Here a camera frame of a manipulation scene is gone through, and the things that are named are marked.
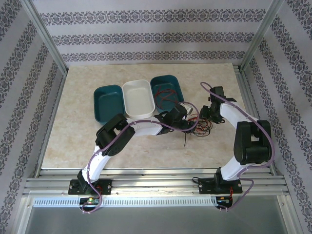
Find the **cable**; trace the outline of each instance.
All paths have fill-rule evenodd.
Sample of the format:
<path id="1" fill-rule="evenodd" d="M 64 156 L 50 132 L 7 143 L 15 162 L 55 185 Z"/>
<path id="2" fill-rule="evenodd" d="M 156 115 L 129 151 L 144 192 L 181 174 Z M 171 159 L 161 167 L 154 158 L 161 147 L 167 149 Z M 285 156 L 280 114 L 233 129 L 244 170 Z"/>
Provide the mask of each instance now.
<path id="1" fill-rule="evenodd" d="M 164 89 L 164 90 L 161 90 L 161 91 L 160 91 L 160 88 L 161 88 L 161 86 L 159 86 L 159 88 L 158 88 L 156 94 L 154 95 L 154 99 L 155 99 L 156 106 L 157 106 L 159 109 L 162 109 L 162 107 L 161 107 L 162 101 L 170 101 L 170 102 L 174 102 L 175 104 L 178 103 L 178 101 L 177 101 L 177 93 L 176 93 L 176 91 L 175 91 L 174 89 Z M 164 96 L 164 97 L 160 97 L 160 98 L 161 98 L 161 99 L 160 99 L 160 102 L 157 103 L 157 102 L 156 102 L 157 96 L 160 96 L 160 94 L 165 94 L 165 93 L 169 93 L 169 94 L 166 95 L 166 96 Z M 168 99 L 168 97 L 170 97 L 171 95 L 174 95 L 175 100 Z"/>
<path id="2" fill-rule="evenodd" d="M 271 139 L 271 137 L 269 136 L 269 134 L 267 133 L 267 131 L 265 131 L 265 129 L 256 121 L 254 120 L 249 114 L 247 114 L 245 111 L 243 111 L 239 106 L 235 105 L 234 103 L 230 102 L 230 101 L 227 101 L 226 99 L 220 97 L 219 95 L 211 92 L 210 90 L 208 90 L 204 85 L 208 85 L 210 88 L 212 88 L 212 86 L 206 82 L 201 82 L 200 83 L 201 87 L 206 90 L 208 93 L 210 93 L 211 95 L 217 97 L 218 99 L 224 101 L 226 104 L 236 108 L 243 116 L 245 116 L 247 119 L 249 119 L 251 122 L 253 122 L 262 132 L 263 134 L 266 136 L 266 138 L 268 139 L 269 143 L 270 143 L 270 146 L 271 146 L 271 151 L 272 151 L 272 154 L 271 154 L 271 159 L 264 165 L 261 165 L 261 166 L 249 166 L 249 167 L 246 167 L 244 169 L 242 169 L 240 172 L 237 173 L 237 178 L 239 178 L 240 180 L 243 180 L 243 181 L 250 181 L 251 182 L 251 185 L 250 187 L 246 190 L 246 192 L 229 208 L 226 208 L 225 206 L 223 206 L 223 208 L 226 209 L 226 211 L 228 210 L 231 210 L 233 209 L 235 206 L 237 206 L 241 201 L 242 199 L 246 196 L 246 194 L 250 191 L 250 189 L 252 189 L 253 185 L 254 185 L 254 181 L 252 179 L 241 179 L 240 176 L 245 172 L 247 171 L 248 168 L 265 168 L 267 166 L 269 166 L 274 158 L 275 158 L 275 148 L 274 148 L 274 143 Z"/>
<path id="3" fill-rule="evenodd" d="M 197 109 L 193 104 L 191 104 L 190 102 L 187 102 L 187 101 L 183 101 L 183 102 L 180 102 L 180 103 L 185 103 L 185 104 L 191 105 L 191 106 L 196 110 L 197 116 L 199 116 L 199 111 L 198 111 L 198 109 Z M 157 121 L 151 121 L 151 120 L 146 120 L 146 119 L 137 120 L 137 121 L 128 123 L 128 124 L 119 132 L 119 134 L 118 134 L 106 147 L 104 147 L 103 149 L 100 149 L 100 150 L 96 151 L 96 152 L 92 155 L 92 157 L 90 158 L 90 160 L 89 160 L 89 162 L 88 162 L 88 165 L 87 165 L 87 181 L 88 181 L 90 187 L 91 187 L 91 188 L 97 193 L 97 195 L 99 196 L 99 203 L 98 203 L 98 205 L 95 206 L 94 209 L 91 210 L 91 211 L 85 211 L 85 210 L 83 209 L 83 207 L 82 207 L 82 208 L 81 208 L 81 209 L 82 209 L 82 212 L 83 212 L 83 213 L 88 213 L 88 214 L 93 213 L 93 212 L 96 211 L 98 208 L 100 208 L 100 206 L 102 205 L 102 196 L 101 196 L 100 192 L 93 186 L 93 184 L 91 183 L 91 180 L 90 180 L 89 171 L 90 171 L 90 165 L 91 165 L 92 160 L 93 160 L 94 157 L 95 157 L 96 155 L 98 155 L 99 153 L 108 150 L 108 149 L 118 140 L 118 138 L 126 131 L 127 128 L 129 128 L 131 125 L 136 124 L 136 123 L 147 123 L 147 122 L 148 122 L 148 123 L 160 124 L 160 125 L 162 125 L 162 126 L 165 126 L 165 127 L 170 128 L 170 129 L 172 129 L 172 130 L 175 130 L 175 131 L 187 132 L 187 131 L 189 131 L 189 130 L 192 130 L 194 127 L 196 127 L 196 125 L 198 124 L 198 119 L 199 119 L 199 117 L 197 117 L 197 120 L 196 120 L 195 124 L 194 124 L 192 127 L 188 128 L 188 129 L 178 129 L 178 128 L 171 127 L 171 126 L 169 126 L 169 125 L 167 125 L 167 124 L 165 124 L 165 123 L 161 123 L 161 122 L 157 122 Z"/>
<path id="4" fill-rule="evenodd" d="M 197 119 L 197 114 L 193 114 L 191 116 L 196 116 L 193 118 L 188 119 L 188 121 L 193 121 Z M 206 119 L 199 119 L 198 124 L 196 126 L 196 129 L 194 132 L 192 132 L 193 135 L 197 137 L 206 137 L 210 134 L 211 129 L 213 128 L 213 124 L 211 121 L 206 120 Z"/>

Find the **damask pattern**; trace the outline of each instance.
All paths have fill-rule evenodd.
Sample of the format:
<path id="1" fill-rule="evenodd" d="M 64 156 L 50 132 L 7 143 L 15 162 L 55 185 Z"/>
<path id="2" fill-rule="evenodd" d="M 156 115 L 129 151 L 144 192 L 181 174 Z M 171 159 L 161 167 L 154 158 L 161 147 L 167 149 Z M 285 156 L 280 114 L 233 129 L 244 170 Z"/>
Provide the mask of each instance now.
<path id="1" fill-rule="evenodd" d="M 42 13 L 46 25 L 139 22 L 260 22 L 264 9 L 128 10 Z"/>
<path id="2" fill-rule="evenodd" d="M 307 0 L 287 0 L 288 6 L 295 13 L 304 30 L 312 40 L 312 7 Z"/>
<path id="3" fill-rule="evenodd" d="M 29 132 L 27 133 L 27 137 L 23 145 L 21 154 L 19 156 L 18 163 L 16 164 L 16 168 L 14 169 L 14 176 L 12 177 L 12 181 L 10 182 L 7 196 L 4 199 L 4 206 L 1 207 L 0 233 L 5 233 L 5 228 L 11 216 L 12 207 L 16 202 L 16 197 L 20 189 L 20 183 L 22 181 L 21 179 L 24 176 L 24 171 L 28 163 L 28 158 L 31 155 L 32 147 L 36 139 L 37 131 L 39 129 L 40 122 L 45 110 L 46 103 L 48 102 L 50 91 L 53 86 L 57 71 L 58 66 L 55 62 L 53 62 L 52 67 L 49 71 L 48 78 L 42 90 L 39 102 L 37 104 L 32 123 L 30 124 Z"/>
<path id="4" fill-rule="evenodd" d="M 244 51 L 146 51 L 62 54 L 65 62 L 125 60 L 242 59 Z"/>
<path id="5" fill-rule="evenodd" d="M 289 64 L 292 66 L 294 74 L 299 80 L 299 84 L 304 90 L 308 101 L 311 102 L 312 106 L 312 73 L 309 70 L 306 62 L 300 55 L 297 46 L 295 45 L 292 37 L 285 28 L 285 25 L 281 21 L 279 16 L 276 16 L 271 24 L 271 29 L 275 34 L 276 39 L 284 51 L 285 56 L 288 59 Z"/>
<path id="6" fill-rule="evenodd" d="M 88 44 L 251 42 L 254 33 L 120 33 L 53 36 L 57 46 Z"/>
<path id="7" fill-rule="evenodd" d="M 307 127 L 304 125 L 296 103 L 293 100 L 292 94 L 287 87 L 287 83 L 284 80 L 283 75 L 278 68 L 277 62 L 265 40 L 263 40 L 259 45 L 259 50 L 262 53 L 279 96 L 284 104 L 284 108 L 288 114 L 292 128 L 295 131 L 298 142 L 300 143 L 300 148 L 304 152 L 303 155 L 306 157 L 306 161 L 310 165 L 310 170 L 312 170 L 312 140 L 310 139 L 310 135 L 307 134 Z"/>
<path id="8" fill-rule="evenodd" d="M 26 53 L 37 34 L 36 28 L 31 21 L 27 24 L 25 30 L 23 31 L 12 56 L 3 69 L 0 77 L 0 108 L 2 103 L 7 96 L 7 92 L 10 90 L 12 81 L 15 79 L 18 70 L 20 69 L 21 62 L 24 61 Z"/>
<path id="9" fill-rule="evenodd" d="M 259 110 L 258 110 L 257 105 L 255 104 L 254 95 L 253 95 L 252 90 L 251 90 L 251 88 L 250 88 L 250 84 L 249 84 L 249 81 L 248 81 L 248 79 L 247 79 L 247 74 L 246 74 L 246 72 L 244 72 L 244 74 L 245 74 L 246 81 L 247 81 L 247 83 L 248 83 L 248 87 L 249 87 L 249 89 L 250 89 L 250 94 L 252 95 L 252 98 L 253 98 L 255 110 L 257 111 L 257 115 L 258 115 L 258 116 L 254 116 L 254 117 L 256 117 L 256 118 L 258 118 L 258 119 L 261 119 L 261 118 L 260 118 L 260 112 L 259 112 Z"/>
<path id="10" fill-rule="evenodd" d="M 254 58 L 250 62 L 250 68 L 253 72 L 254 79 L 256 81 L 259 92 L 261 94 L 261 98 L 270 119 L 272 131 L 275 135 L 275 140 L 277 141 L 280 153 L 284 160 L 284 164 L 286 165 L 286 170 L 289 173 L 291 183 L 294 187 L 294 191 L 296 192 L 296 197 L 299 201 L 301 212 L 305 217 L 305 221 L 308 223 L 309 231 L 312 232 L 311 201 L 309 200 L 308 193 L 305 191 L 305 186 L 303 185 L 302 178 L 300 177 L 300 172 L 298 171 L 297 165 L 294 163 L 293 154 L 290 151 L 286 136 L 281 127 L 279 118 L 277 117 L 276 109 L 274 108 L 272 99 L 269 95 L 269 91 L 265 85 L 259 66 Z"/>
<path id="11" fill-rule="evenodd" d="M 13 23 L 18 12 L 21 10 L 19 0 L 7 0 L 0 10 L 0 41 Z"/>
<path id="12" fill-rule="evenodd" d="M 4 133 L 0 144 L 0 176 L 2 175 L 2 170 L 5 167 L 5 162 L 10 155 L 10 150 L 15 141 L 17 132 L 20 129 L 21 120 L 24 118 L 29 100 L 32 96 L 48 53 L 49 51 L 47 47 L 43 44 L 37 54 L 35 63 L 20 94 L 16 108 L 13 111 L 12 118 L 9 120 L 8 126 L 6 127 L 7 131 Z"/>

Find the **teal plastic container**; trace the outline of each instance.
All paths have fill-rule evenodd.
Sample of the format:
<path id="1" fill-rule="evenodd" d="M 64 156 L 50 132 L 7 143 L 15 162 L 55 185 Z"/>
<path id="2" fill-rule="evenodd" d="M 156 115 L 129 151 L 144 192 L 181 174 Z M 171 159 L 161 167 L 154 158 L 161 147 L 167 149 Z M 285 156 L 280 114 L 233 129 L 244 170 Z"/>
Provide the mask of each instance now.
<path id="1" fill-rule="evenodd" d="M 94 116 L 100 124 L 106 124 L 117 114 L 125 114 L 122 89 L 118 85 L 97 88 L 93 93 Z"/>
<path id="2" fill-rule="evenodd" d="M 175 102 L 184 101 L 179 81 L 175 76 L 165 75 L 155 77 L 151 80 L 151 88 L 156 109 L 159 113 L 164 111 L 169 112 L 174 108 Z M 156 95 L 157 92 L 161 92 L 165 89 L 175 90 L 176 94 L 170 94 L 168 96 L 169 93 L 161 93 L 159 95 Z"/>

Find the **red wire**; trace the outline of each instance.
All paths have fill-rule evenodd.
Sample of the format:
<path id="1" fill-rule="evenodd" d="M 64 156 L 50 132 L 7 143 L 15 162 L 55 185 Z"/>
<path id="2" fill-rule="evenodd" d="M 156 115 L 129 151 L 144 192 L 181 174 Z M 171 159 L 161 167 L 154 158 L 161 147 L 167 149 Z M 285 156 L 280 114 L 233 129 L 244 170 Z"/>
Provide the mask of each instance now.
<path id="1" fill-rule="evenodd" d="M 154 96 L 155 102 L 156 102 L 156 97 L 159 96 L 160 94 L 164 94 L 164 93 L 169 93 L 169 94 L 164 96 L 164 97 L 160 97 L 161 100 L 160 100 L 159 103 L 156 102 L 156 106 L 159 109 L 162 109 L 162 105 L 161 105 L 162 101 L 170 101 L 170 102 L 174 102 L 175 104 L 178 103 L 178 100 L 176 98 L 177 93 L 176 93 L 176 91 L 174 89 L 164 89 L 164 90 L 160 90 L 160 89 L 161 89 L 161 85 L 159 86 L 159 88 L 158 88 L 158 90 L 157 90 L 157 92 L 156 92 L 156 94 Z M 171 95 L 174 95 L 174 98 L 175 98 L 174 100 L 168 99 L 168 97 L 171 96 Z"/>

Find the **white cable tray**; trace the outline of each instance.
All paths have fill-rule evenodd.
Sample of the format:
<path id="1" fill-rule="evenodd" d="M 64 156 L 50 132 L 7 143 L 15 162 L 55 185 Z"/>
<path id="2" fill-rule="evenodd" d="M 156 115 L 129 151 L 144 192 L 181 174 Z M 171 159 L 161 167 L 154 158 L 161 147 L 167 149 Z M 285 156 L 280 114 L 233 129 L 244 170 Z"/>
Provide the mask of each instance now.
<path id="1" fill-rule="evenodd" d="M 36 198 L 34 207 L 77 207 L 78 197 Z M 205 197 L 104 197 L 102 207 L 216 206 L 215 196 Z"/>

